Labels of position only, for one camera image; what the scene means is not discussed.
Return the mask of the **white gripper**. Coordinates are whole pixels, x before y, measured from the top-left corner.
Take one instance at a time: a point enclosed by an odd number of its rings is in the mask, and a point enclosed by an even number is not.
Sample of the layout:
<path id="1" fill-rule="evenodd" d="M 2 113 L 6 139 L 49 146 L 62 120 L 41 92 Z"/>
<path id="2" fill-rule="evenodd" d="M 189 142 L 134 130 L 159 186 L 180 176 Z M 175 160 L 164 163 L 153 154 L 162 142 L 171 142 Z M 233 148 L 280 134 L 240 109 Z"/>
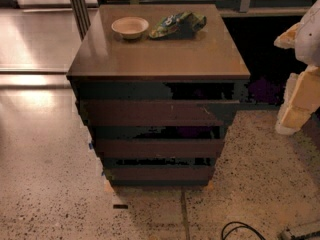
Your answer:
<path id="1" fill-rule="evenodd" d="M 282 135 L 298 132 L 320 107 L 320 0 L 317 0 L 299 23 L 279 35 L 274 45 L 294 49 L 296 58 L 308 66 L 300 74 L 291 73 L 285 86 L 275 130 Z"/>

